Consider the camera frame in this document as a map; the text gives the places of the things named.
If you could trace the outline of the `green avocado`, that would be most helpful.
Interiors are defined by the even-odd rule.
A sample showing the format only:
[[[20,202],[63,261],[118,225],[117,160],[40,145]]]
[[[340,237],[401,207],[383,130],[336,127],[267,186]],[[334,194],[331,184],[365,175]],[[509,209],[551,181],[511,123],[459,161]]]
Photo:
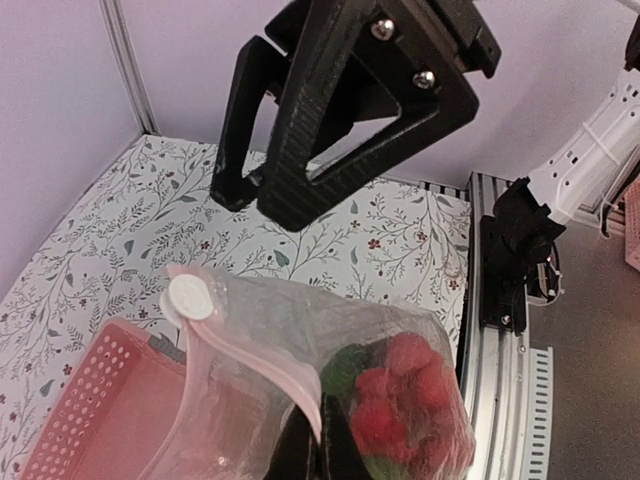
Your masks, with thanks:
[[[340,348],[320,373],[322,391],[340,400],[350,399],[358,376],[380,363],[383,346],[380,342],[351,343]]]

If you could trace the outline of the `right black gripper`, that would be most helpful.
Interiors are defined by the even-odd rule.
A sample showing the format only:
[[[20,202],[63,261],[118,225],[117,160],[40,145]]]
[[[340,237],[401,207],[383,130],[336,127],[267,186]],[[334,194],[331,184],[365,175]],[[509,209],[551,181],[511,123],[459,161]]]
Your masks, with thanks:
[[[502,54],[472,1],[289,1],[265,33],[289,71],[257,207],[289,231],[470,123]]]

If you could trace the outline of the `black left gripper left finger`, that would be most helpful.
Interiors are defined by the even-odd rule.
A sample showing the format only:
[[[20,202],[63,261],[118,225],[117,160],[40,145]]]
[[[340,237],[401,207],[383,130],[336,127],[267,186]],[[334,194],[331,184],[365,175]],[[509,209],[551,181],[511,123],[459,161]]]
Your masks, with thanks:
[[[313,480],[317,460],[318,443],[308,419],[296,406],[274,449],[267,480]]]

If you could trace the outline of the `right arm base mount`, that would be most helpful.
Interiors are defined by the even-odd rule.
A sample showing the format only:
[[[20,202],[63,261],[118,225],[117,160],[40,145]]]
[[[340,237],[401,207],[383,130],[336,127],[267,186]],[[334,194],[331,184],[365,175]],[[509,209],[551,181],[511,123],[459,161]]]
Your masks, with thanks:
[[[534,259],[517,256],[507,245],[498,220],[480,221],[480,324],[521,336],[527,328],[527,299],[548,305],[562,293],[556,239],[566,228],[543,236],[542,252]]]

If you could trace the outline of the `red lychee bunch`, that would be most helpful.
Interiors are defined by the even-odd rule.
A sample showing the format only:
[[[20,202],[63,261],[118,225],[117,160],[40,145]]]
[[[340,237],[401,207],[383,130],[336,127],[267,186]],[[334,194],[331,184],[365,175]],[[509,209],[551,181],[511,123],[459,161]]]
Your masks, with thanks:
[[[353,437],[374,479],[461,479],[475,440],[455,369],[419,334],[399,333],[355,379]]]

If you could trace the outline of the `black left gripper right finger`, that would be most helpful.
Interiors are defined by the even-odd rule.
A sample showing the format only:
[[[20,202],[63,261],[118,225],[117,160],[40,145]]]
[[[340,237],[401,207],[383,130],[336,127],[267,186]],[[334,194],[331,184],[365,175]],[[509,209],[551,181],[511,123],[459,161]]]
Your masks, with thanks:
[[[322,396],[319,478],[369,480],[370,475],[337,397]]]

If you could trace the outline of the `clear zip top bag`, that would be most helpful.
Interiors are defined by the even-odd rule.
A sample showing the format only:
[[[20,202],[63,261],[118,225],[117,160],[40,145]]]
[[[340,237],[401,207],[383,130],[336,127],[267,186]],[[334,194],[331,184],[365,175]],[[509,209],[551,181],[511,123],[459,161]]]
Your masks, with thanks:
[[[416,333],[455,369],[449,338],[430,311],[204,267],[172,265],[167,273],[160,308],[184,335],[186,381],[145,479],[267,479],[296,406],[318,443],[320,479],[320,373],[348,344],[385,345]]]

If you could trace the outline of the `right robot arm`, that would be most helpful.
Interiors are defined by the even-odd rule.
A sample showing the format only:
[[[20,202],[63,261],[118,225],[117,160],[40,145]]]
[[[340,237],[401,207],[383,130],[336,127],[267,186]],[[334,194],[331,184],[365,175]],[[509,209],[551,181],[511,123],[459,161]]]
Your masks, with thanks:
[[[469,1],[293,1],[240,50],[210,187],[299,231],[473,120],[470,71],[501,51]],[[457,374],[477,444],[472,479],[516,479],[526,457],[526,284],[585,199],[639,172],[639,36],[595,113],[505,184],[470,179],[471,242]]]

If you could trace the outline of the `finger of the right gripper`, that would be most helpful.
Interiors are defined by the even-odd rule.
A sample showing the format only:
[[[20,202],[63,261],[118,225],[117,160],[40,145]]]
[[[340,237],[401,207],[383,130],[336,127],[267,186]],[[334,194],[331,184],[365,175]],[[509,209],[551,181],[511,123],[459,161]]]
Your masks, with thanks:
[[[227,102],[210,196],[227,210],[241,210],[253,202],[264,183],[263,165],[243,173],[258,109],[269,94],[278,101],[289,62],[261,37],[251,38],[239,51]]]

